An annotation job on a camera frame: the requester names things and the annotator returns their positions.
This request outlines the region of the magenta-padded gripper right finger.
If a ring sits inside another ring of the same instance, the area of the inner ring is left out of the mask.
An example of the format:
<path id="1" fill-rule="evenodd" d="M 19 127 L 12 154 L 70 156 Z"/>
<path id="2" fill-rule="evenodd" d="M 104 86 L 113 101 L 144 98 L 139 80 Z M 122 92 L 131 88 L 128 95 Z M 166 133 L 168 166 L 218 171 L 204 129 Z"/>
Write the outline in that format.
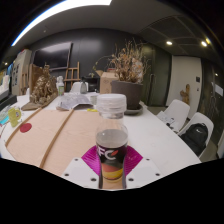
<path id="1" fill-rule="evenodd" d="M 143 187 L 163 177 L 163 174 L 148 157 L 143 157 L 131 146 L 123 161 L 122 186 L 124 189 Z"/>

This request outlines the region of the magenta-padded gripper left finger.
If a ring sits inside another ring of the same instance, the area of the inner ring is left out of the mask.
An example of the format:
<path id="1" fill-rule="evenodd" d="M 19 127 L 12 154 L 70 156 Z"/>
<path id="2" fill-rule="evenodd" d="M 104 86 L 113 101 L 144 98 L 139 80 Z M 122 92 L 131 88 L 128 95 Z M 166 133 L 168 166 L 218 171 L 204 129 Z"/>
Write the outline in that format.
<path id="1" fill-rule="evenodd" d="M 80 158 L 73 158 L 61 177 L 84 188 L 99 189 L 100 159 L 96 147 L 91 147 Z"/>

